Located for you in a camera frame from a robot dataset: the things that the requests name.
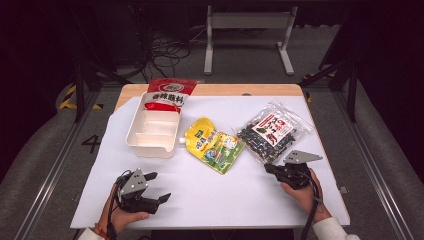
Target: yellow and green package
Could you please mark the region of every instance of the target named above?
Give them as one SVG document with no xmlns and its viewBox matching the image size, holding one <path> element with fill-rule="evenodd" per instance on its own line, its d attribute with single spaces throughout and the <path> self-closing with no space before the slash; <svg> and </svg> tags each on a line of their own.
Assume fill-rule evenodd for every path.
<svg viewBox="0 0 424 240">
<path fill-rule="evenodd" d="M 217 131 L 206 117 L 187 129 L 185 140 L 190 153 L 221 174 L 230 169 L 244 147 L 237 137 Z"/>
</svg>

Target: white metal stand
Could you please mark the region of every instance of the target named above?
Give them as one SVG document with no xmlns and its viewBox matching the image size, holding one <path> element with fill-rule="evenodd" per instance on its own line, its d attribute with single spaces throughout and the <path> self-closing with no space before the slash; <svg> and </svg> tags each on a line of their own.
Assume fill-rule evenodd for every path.
<svg viewBox="0 0 424 240">
<path fill-rule="evenodd" d="M 289 42 L 293 23 L 296 18 L 297 7 L 292 7 L 291 12 L 212 12 L 212 7 L 208 6 L 207 17 L 207 46 L 205 56 L 205 75 L 212 74 L 213 42 L 212 29 L 224 28 L 284 28 L 285 35 L 283 42 L 277 42 L 278 51 L 283 60 L 286 73 L 293 75 L 294 70 L 287 54 L 287 44 Z"/>
</svg>

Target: person's left hand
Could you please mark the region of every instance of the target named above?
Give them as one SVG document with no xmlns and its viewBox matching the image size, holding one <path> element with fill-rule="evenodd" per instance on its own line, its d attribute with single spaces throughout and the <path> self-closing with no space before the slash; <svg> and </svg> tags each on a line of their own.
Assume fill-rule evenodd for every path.
<svg viewBox="0 0 424 240">
<path fill-rule="evenodd" d="M 114 200 L 114 196 L 113 196 L 115 187 L 116 187 L 116 184 L 113 185 L 112 190 L 110 191 L 109 198 L 107 199 L 107 201 L 106 201 L 106 203 L 103 207 L 103 212 L 102 212 L 102 215 L 100 216 L 100 220 L 98 222 L 98 224 L 100 225 L 100 227 L 101 227 L 101 229 L 103 230 L 104 233 L 107 233 L 109 207 L 110 207 L 110 202 L 112 200 L 114 201 L 112 209 L 115 209 L 115 210 L 113 210 L 113 212 L 112 212 L 111 223 L 112 223 L 113 227 L 115 228 L 115 231 L 116 231 L 117 234 L 119 232 L 121 232 L 122 230 L 124 230 L 125 227 L 128 224 L 130 224 L 132 222 L 147 219 L 150 216 L 150 214 L 147 213 L 147 212 L 129 213 L 129 212 L 125 212 L 124 210 L 120 209 L 117 206 L 117 203 Z"/>
</svg>

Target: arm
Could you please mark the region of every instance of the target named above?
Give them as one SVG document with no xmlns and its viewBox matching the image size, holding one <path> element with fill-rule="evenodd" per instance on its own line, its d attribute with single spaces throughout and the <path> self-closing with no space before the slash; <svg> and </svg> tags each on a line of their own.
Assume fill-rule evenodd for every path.
<svg viewBox="0 0 424 240">
<path fill-rule="evenodd" d="M 322 195 L 322 189 L 320 182 L 315 175 L 315 172 L 310 169 L 311 176 L 314 182 L 316 183 L 319 195 Z M 307 186 L 306 188 L 294 190 L 286 183 L 281 183 L 281 188 L 290 196 L 292 196 L 294 199 L 296 199 L 297 204 L 300 208 L 302 208 L 306 213 L 310 213 L 312 206 L 314 204 L 314 195 L 313 195 L 313 188 L 311 185 Z M 317 235 L 318 239 L 321 240 L 333 240 L 333 239 L 359 239 L 356 235 L 347 235 L 347 233 L 344 231 L 340 223 L 336 218 L 333 218 L 331 216 L 330 211 L 325 207 L 323 202 L 323 197 L 321 198 L 321 204 L 318 205 L 318 208 L 315 212 L 314 218 L 313 218 L 313 229 L 315 234 Z"/>
<path fill-rule="evenodd" d="M 147 212 L 136 212 L 129 213 L 120 209 L 114 199 L 114 190 L 116 185 L 112 187 L 112 190 L 109 194 L 109 197 L 103 207 L 102 215 L 100 216 L 99 221 L 95 224 L 95 227 L 92 229 L 85 229 L 83 234 L 78 238 L 79 240 L 97 240 L 97 239 L 106 239 L 107 233 L 107 225 L 108 225 L 108 215 L 109 208 L 111 206 L 111 201 L 113 201 L 112 205 L 112 214 L 110 217 L 110 222 L 115 228 L 116 234 L 120 233 L 125 227 L 136 221 L 144 220 L 149 218 L 149 213 Z"/>
</svg>

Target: bag of black snacks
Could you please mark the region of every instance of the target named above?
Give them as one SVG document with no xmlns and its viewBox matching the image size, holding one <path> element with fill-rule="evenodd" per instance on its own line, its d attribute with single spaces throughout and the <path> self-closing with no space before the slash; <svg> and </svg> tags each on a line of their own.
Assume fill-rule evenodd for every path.
<svg viewBox="0 0 424 240">
<path fill-rule="evenodd" d="M 282 104 L 272 101 L 237 132 L 262 163 L 273 163 L 314 127 Z"/>
</svg>

